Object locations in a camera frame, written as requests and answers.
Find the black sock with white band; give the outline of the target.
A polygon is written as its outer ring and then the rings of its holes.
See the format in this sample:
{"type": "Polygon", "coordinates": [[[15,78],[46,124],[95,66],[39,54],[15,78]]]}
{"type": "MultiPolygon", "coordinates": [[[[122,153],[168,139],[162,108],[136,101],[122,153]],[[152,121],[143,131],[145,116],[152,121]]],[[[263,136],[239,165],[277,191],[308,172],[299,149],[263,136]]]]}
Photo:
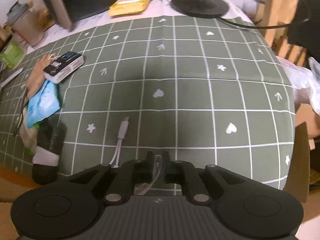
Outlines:
{"type": "Polygon", "coordinates": [[[57,172],[66,136],[64,124],[52,125],[48,119],[40,122],[37,145],[32,159],[31,177],[39,185],[47,185],[57,180],[57,172]]]}

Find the green checked tablecloth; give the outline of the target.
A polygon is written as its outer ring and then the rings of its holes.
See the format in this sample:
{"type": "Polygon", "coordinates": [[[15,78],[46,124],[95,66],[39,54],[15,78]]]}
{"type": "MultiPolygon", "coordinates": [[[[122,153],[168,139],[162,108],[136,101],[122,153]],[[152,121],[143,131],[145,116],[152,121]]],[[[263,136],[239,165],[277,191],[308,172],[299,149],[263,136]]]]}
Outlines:
{"type": "Polygon", "coordinates": [[[167,151],[196,167],[216,164],[277,189],[293,148],[293,89],[256,30],[220,20],[158,16],[93,27],[28,54],[1,92],[1,162],[31,172],[13,137],[22,85],[46,54],[82,53],[85,63],[59,84],[66,127],[59,174],[111,161],[128,118],[120,162],[167,151]]]}

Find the green white packet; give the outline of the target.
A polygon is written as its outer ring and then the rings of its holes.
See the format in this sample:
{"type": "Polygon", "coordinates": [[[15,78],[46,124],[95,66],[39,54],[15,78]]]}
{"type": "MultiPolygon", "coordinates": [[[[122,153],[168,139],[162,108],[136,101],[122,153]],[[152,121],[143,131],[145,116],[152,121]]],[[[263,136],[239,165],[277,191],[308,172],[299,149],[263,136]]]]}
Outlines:
{"type": "Polygon", "coordinates": [[[31,126],[31,128],[28,128],[26,122],[23,121],[19,128],[19,135],[25,148],[27,149],[27,153],[31,157],[34,157],[38,148],[37,136],[40,129],[40,124],[41,122],[36,122],[33,124],[33,126],[31,126]]]}

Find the blue tissue pack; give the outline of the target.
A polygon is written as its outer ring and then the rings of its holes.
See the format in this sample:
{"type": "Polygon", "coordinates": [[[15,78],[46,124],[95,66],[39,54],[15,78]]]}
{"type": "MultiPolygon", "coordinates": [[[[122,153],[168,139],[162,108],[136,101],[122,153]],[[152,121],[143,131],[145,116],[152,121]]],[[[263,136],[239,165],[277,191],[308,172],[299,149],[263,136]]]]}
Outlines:
{"type": "Polygon", "coordinates": [[[27,127],[53,115],[60,109],[57,84],[46,80],[40,90],[28,101],[27,127]]]}

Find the black white small box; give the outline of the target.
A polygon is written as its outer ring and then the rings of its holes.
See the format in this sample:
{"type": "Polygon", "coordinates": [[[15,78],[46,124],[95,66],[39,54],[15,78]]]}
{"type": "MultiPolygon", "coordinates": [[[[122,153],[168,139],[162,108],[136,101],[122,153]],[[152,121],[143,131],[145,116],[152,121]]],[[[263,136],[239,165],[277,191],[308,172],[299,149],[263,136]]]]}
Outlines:
{"type": "Polygon", "coordinates": [[[44,68],[43,74],[45,79],[58,84],[82,66],[84,62],[85,58],[82,54],[68,51],[44,68]]]}

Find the white plastic bag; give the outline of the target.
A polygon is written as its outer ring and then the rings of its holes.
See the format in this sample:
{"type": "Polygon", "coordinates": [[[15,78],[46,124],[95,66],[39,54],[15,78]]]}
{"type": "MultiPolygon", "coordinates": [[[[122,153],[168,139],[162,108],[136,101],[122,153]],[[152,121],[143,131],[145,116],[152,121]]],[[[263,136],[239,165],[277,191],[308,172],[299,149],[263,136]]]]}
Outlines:
{"type": "Polygon", "coordinates": [[[320,85],[319,85],[319,62],[313,57],[308,58],[311,69],[299,67],[292,62],[277,56],[293,88],[295,108],[300,104],[310,104],[313,110],[320,112],[320,85]]]}

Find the white phone gimbal tripod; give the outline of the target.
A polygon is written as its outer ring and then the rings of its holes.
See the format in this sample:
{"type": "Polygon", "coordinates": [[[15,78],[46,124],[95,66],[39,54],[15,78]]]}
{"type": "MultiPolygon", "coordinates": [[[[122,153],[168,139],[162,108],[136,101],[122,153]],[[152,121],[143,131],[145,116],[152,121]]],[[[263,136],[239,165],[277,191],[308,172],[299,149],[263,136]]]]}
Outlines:
{"type": "Polygon", "coordinates": [[[23,68],[18,69],[16,72],[14,72],[12,75],[10,75],[6,80],[4,80],[1,83],[0,90],[7,85],[11,80],[13,80],[17,75],[19,75],[23,71],[23,68]]]}

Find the black round kettle base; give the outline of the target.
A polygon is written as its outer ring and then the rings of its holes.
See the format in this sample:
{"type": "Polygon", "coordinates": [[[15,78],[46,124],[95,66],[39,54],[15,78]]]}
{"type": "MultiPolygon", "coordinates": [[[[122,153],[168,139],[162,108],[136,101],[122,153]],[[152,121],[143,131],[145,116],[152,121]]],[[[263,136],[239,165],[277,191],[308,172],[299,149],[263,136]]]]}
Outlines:
{"type": "Polygon", "coordinates": [[[224,0],[171,0],[170,6],[184,15],[198,18],[220,18],[229,11],[224,0]]]}

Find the green label jar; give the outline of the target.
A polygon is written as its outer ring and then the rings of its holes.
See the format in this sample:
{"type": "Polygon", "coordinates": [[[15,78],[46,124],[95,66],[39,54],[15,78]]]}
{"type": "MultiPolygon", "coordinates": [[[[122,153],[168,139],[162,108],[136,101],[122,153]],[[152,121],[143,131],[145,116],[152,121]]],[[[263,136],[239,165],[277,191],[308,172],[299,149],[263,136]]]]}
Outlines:
{"type": "Polygon", "coordinates": [[[1,52],[1,61],[10,69],[15,69],[22,62],[25,50],[15,41],[10,41],[1,52]]]}

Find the yellow wet wipes pack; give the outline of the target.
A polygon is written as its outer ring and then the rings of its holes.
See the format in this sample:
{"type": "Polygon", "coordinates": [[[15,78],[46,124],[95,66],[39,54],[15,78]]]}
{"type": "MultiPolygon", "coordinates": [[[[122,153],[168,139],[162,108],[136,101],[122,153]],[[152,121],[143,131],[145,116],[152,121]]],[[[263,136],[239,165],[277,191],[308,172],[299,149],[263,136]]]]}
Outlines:
{"type": "Polygon", "coordinates": [[[110,6],[108,14],[111,17],[131,15],[143,12],[151,0],[117,0],[110,6]]]}

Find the wooden chair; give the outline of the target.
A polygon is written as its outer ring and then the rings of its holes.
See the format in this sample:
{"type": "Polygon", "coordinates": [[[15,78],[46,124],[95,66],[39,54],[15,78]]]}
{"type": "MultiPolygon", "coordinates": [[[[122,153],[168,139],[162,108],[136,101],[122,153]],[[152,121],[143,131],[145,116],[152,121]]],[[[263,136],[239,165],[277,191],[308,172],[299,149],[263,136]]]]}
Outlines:
{"type": "Polygon", "coordinates": [[[294,18],[300,0],[254,0],[257,4],[254,23],[257,26],[276,26],[275,29],[261,30],[267,44],[279,57],[297,66],[304,66],[307,50],[299,45],[289,44],[288,24],[294,18]]]}

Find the black bag on chair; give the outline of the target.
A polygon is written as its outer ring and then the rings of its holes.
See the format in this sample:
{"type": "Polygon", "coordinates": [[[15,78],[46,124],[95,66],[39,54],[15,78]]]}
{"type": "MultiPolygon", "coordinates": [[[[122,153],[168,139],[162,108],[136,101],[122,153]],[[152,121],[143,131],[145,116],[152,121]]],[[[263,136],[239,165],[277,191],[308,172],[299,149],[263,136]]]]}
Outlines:
{"type": "Polygon", "coordinates": [[[309,18],[307,22],[291,25],[287,29],[289,44],[307,49],[308,53],[319,62],[319,0],[299,0],[294,21],[309,18]]]}

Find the grey lid shaker bottle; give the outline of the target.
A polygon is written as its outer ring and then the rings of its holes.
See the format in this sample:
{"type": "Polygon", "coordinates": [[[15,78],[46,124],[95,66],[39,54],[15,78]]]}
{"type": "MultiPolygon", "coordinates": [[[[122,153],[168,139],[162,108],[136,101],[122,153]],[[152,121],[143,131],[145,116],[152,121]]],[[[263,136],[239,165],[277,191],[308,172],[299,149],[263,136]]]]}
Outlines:
{"type": "Polygon", "coordinates": [[[27,44],[35,47],[46,38],[40,16],[41,14],[46,15],[47,11],[44,6],[40,7],[40,9],[33,9],[27,3],[16,1],[7,12],[7,24],[27,44]]]}

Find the tan drawstring pouch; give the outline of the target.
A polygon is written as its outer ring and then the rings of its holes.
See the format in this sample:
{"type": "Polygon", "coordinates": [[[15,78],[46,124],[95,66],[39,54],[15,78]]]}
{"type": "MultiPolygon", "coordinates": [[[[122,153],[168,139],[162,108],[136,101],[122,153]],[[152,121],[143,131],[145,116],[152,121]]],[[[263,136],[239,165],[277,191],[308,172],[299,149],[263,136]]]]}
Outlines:
{"type": "Polygon", "coordinates": [[[45,54],[42,58],[38,59],[31,74],[28,77],[28,81],[22,86],[27,91],[26,100],[32,98],[42,87],[45,77],[44,68],[50,65],[58,56],[55,54],[45,54]]]}

